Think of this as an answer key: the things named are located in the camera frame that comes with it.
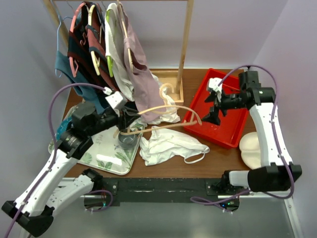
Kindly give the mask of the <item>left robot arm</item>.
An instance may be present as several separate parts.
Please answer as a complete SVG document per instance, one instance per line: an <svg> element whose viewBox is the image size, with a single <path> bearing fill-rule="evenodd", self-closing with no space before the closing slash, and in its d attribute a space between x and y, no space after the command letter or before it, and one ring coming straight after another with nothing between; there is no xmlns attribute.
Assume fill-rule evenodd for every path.
<svg viewBox="0 0 317 238"><path fill-rule="evenodd" d="M55 191L68 171L93 145L92 137L114 126L122 131L139 117L136 111L127 107L117 113L108 108L98 114L94 104L78 104L66 131L59 140L53 140L53 151L45 166L25 192L3 204L2 211L29 235L41 236L64 207L81 195L103 192L103 176L92 169L84 170L69 186Z"/></svg>

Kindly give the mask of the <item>white tank top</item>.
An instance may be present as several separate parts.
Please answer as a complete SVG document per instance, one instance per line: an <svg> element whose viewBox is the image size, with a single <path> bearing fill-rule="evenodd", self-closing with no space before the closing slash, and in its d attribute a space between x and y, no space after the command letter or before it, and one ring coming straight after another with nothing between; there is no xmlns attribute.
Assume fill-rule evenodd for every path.
<svg viewBox="0 0 317 238"><path fill-rule="evenodd" d="M140 156L146 166L154 166L180 156L185 164L194 164L210 152L207 145L196 138L172 129L152 127L150 139L141 138Z"/></svg>

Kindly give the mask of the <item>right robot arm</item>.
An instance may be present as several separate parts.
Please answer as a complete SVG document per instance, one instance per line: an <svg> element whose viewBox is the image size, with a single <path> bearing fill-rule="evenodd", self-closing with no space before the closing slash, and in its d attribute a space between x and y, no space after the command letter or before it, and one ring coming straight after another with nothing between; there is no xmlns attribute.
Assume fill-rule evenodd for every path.
<svg viewBox="0 0 317 238"><path fill-rule="evenodd" d="M225 94L224 79L209 79L207 90L210 94L205 101L212 102L213 106L202 121L220 125L219 113L225 116L228 110L247 109L258 135L261 166L249 171L225 171L220 188L227 195L233 194L239 186L266 194L287 190L293 193L302 167L293 163L286 149L275 90L261 86L257 71L242 72L238 78L239 91L233 94Z"/></svg>

